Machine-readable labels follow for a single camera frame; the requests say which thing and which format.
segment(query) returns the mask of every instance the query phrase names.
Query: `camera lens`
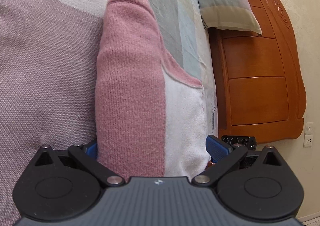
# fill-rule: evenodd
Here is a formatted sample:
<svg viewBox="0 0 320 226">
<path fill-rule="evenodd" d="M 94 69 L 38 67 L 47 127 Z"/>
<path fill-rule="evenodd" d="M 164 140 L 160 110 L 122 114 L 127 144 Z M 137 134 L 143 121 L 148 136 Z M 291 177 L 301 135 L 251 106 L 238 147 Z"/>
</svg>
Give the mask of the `camera lens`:
<svg viewBox="0 0 320 226">
<path fill-rule="evenodd" d="M 248 143 L 248 141 L 245 138 L 241 140 L 242 145 L 247 145 L 247 143 Z"/>
<path fill-rule="evenodd" d="M 229 143 L 229 138 L 225 137 L 222 141 L 227 144 L 227 143 Z"/>
<path fill-rule="evenodd" d="M 231 139 L 231 145 L 233 145 L 233 144 L 238 144 L 239 143 L 239 139 L 237 138 L 237 137 L 233 137 L 232 139 Z"/>
</svg>

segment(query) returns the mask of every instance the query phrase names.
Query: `metal screw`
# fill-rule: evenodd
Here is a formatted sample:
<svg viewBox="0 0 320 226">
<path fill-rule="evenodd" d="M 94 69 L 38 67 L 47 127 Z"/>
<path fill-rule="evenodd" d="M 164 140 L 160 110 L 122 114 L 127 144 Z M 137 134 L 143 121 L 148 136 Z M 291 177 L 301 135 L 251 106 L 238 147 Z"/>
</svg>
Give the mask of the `metal screw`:
<svg viewBox="0 0 320 226">
<path fill-rule="evenodd" d="M 122 183 L 122 180 L 123 179 L 120 176 L 113 175 L 108 177 L 107 182 L 109 184 L 119 184 L 119 183 Z"/>
<path fill-rule="evenodd" d="M 197 183 L 208 183 L 208 182 L 210 182 L 210 178 L 207 177 L 206 175 L 197 175 L 195 177 L 195 181 Z"/>
</svg>

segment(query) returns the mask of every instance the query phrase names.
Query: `triangular cutout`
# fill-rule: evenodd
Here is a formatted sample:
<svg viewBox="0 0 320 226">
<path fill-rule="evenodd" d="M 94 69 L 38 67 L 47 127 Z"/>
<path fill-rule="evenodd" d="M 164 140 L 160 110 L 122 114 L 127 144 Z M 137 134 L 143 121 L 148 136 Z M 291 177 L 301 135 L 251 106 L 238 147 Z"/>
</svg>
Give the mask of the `triangular cutout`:
<svg viewBox="0 0 320 226">
<path fill-rule="evenodd" d="M 53 164 L 53 161 L 50 155 L 47 152 L 43 152 L 39 159 L 37 160 L 35 166 Z"/>
<path fill-rule="evenodd" d="M 276 165 L 276 166 L 281 166 L 279 160 L 277 159 L 277 157 L 275 156 L 274 153 L 269 152 L 267 153 L 266 158 L 263 161 L 264 164 L 269 164 L 269 165 Z"/>
</svg>

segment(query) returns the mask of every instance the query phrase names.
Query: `patchwork bedding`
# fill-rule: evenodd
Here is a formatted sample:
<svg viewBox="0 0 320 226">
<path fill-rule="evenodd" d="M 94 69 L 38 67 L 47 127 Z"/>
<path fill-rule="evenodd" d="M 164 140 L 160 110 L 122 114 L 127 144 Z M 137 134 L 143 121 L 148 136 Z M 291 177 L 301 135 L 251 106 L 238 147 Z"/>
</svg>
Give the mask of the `patchwork bedding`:
<svg viewBox="0 0 320 226">
<path fill-rule="evenodd" d="M 203 135 L 217 136 L 210 47 L 197 0 L 148 1 L 165 47 L 202 83 L 203 103 L 196 107 L 204 121 L 195 125 Z M 96 58 L 106 3 L 0 0 L 0 225 L 18 218 L 11 191 L 42 144 L 65 149 L 96 137 Z M 190 119 L 190 106 L 180 104 L 178 95 L 175 102 L 171 111 L 180 112 L 182 121 Z M 193 127 L 186 129 L 185 135 L 192 136 Z"/>
</svg>

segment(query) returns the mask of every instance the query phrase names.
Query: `black electronic device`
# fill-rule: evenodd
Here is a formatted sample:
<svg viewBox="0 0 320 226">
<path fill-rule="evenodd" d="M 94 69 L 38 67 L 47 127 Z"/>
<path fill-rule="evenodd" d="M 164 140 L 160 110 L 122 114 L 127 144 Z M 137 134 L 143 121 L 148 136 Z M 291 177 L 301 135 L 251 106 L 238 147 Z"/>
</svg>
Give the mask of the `black electronic device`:
<svg viewBox="0 0 320 226">
<path fill-rule="evenodd" d="M 191 182 L 132 177 L 128 183 L 87 155 L 88 148 L 37 151 L 13 190 L 21 214 L 16 226 L 301 225 L 295 216 L 303 188 L 272 146 L 228 148 Z"/>
<path fill-rule="evenodd" d="M 228 145 L 241 144 L 249 150 L 256 150 L 257 142 L 254 136 L 222 136 L 221 140 Z"/>
</svg>

